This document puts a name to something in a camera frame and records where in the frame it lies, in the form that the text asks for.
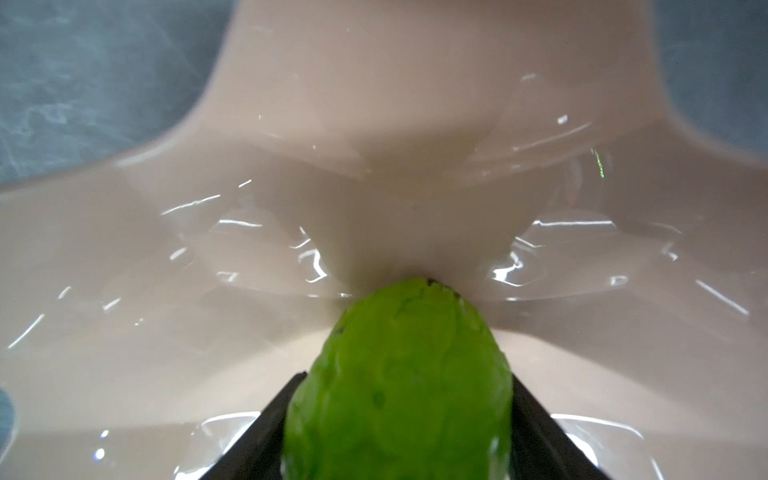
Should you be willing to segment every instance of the green avocado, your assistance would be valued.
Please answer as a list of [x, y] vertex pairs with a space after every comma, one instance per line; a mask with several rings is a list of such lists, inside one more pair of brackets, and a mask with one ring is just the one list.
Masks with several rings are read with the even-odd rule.
[[410, 279], [342, 316], [293, 395], [285, 480], [502, 480], [512, 377], [478, 311]]

